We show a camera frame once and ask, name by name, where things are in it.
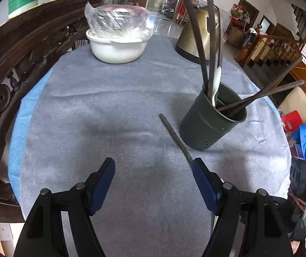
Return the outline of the white spoon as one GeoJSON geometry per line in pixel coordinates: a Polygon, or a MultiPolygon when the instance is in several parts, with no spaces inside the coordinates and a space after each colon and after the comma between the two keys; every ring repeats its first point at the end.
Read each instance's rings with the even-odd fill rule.
{"type": "Polygon", "coordinates": [[[216,106],[217,93],[220,86],[221,76],[222,76],[222,67],[219,66],[215,69],[213,76],[212,95],[211,95],[211,102],[213,107],[216,106]]]}

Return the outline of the red plastic child chair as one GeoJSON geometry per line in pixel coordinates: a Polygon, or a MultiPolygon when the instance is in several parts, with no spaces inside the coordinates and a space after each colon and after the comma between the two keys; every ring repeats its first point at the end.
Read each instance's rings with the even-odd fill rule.
{"type": "Polygon", "coordinates": [[[297,110],[281,116],[285,132],[295,132],[303,124],[302,118],[297,110]]]}

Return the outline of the blue table cloth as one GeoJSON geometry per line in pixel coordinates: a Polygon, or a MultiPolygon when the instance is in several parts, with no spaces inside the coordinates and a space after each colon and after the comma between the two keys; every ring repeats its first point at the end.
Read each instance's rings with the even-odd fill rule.
{"type": "Polygon", "coordinates": [[[52,72],[53,69],[50,69],[27,95],[24,96],[20,102],[20,107],[15,118],[9,145],[8,177],[17,202],[20,202],[20,173],[27,132],[38,99],[52,72]]]}

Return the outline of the dark grey utensil holder cup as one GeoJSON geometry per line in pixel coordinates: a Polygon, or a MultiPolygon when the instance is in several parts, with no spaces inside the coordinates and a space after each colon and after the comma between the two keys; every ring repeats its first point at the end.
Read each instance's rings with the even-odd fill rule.
{"type": "Polygon", "coordinates": [[[195,99],[179,127],[179,134],[186,145],[204,151],[214,145],[236,125],[244,122],[247,109],[235,115],[229,110],[218,111],[213,107],[204,91],[195,99]]]}

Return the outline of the short dark chopstick on table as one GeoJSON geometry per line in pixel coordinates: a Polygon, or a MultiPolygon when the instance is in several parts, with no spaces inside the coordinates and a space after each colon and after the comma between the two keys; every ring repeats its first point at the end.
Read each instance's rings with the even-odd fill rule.
{"type": "Polygon", "coordinates": [[[192,156],[190,155],[190,153],[188,152],[188,150],[184,146],[183,142],[181,141],[181,139],[178,137],[178,135],[174,131],[173,127],[168,122],[167,118],[162,113],[160,113],[159,114],[159,119],[161,120],[162,124],[164,125],[164,127],[168,131],[170,137],[173,139],[175,144],[179,147],[179,149],[184,154],[190,168],[192,168],[192,162],[193,162],[192,156]]]}

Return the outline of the wooden stair railing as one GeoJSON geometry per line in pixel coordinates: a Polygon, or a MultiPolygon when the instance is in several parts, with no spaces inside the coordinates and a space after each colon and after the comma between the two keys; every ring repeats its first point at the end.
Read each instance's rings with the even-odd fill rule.
{"type": "Polygon", "coordinates": [[[262,67],[289,64],[301,55],[304,40],[263,34],[259,27],[249,29],[234,60],[241,66],[262,67]]]}

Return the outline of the dark chopstick beside cup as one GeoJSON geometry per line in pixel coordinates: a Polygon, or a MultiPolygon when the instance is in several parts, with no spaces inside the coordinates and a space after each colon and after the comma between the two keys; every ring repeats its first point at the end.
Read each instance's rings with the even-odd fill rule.
{"type": "Polygon", "coordinates": [[[217,7],[218,10],[218,18],[219,18],[219,22],[218,22],[218,29],[219,29],[219,40],[218,40],[218,54],[217,54],[217,66],[218,67],[222,67],[222,62],[223,62],[223,19],[220,13],[220,9],[217,7]]]}

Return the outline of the white ceramic bowl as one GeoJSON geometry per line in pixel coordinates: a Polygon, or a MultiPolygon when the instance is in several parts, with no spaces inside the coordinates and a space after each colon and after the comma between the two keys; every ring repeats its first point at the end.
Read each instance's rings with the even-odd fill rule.
{"type": "Polygon", "coordinates": [[[109,64],[130,63],[138,59],[144,52],[153,33],[144,30],[134,37],[100,38],[91,29],[85,33],[93,55],[100,61],[109,64]]]}

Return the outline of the dark wooden sideboard table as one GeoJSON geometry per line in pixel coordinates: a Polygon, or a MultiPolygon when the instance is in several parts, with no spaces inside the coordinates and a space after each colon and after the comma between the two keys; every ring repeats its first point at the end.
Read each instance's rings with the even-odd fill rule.
{"type": "MultiPolygon", "coordinates": [[[[103,1],[55,0],[0,26],[0,164],[21,100],[83,38],[88,28],[85,5],[100,6],[103,1]]],[[[0,222],[22,221],[12,187],[0,179],[0,222]]]]}

